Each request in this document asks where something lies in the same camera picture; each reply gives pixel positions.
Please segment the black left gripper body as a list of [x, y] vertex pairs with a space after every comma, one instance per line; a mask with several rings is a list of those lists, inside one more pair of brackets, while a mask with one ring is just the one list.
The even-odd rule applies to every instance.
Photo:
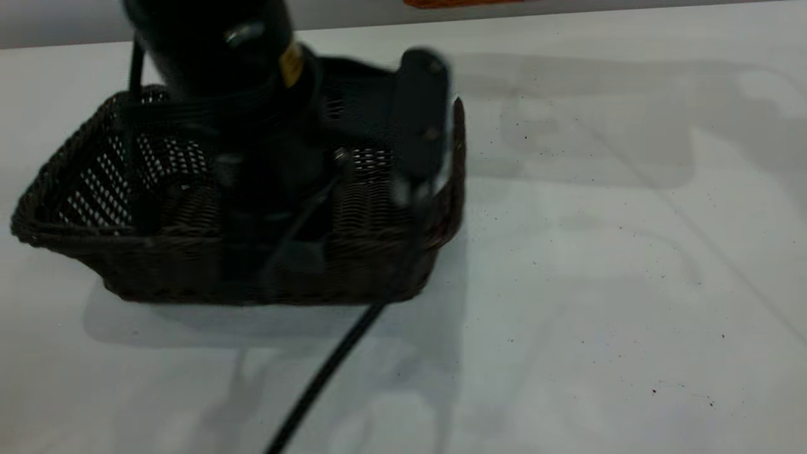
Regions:
[[407, 49], [395, 73], [390, 117], [392, 199], [424, 204], [451, 175], [453, 113], [450, 67], [427, 48]]

